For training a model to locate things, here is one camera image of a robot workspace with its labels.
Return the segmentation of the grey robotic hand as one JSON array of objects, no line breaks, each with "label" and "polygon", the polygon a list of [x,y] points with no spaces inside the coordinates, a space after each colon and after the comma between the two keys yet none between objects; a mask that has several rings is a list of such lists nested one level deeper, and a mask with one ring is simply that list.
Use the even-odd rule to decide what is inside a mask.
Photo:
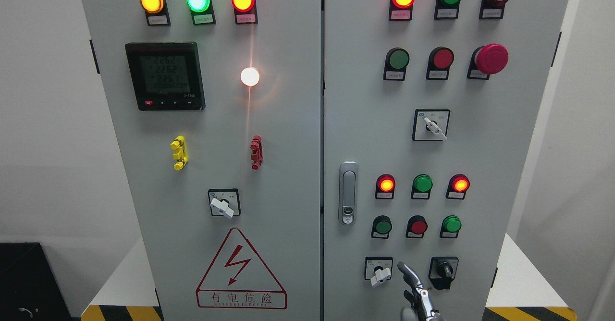
[{"label": "grey robotic hand", "polygon": [[397,267],[404,281],[409,285],[409,289],[404,291],[404,298],[409,302],[409,306],[402,308],[400,319],[402,321],[444,321],[445,318],[433,306],[429,292],[424,288],[418,275],[402,261],[397,263]]}]

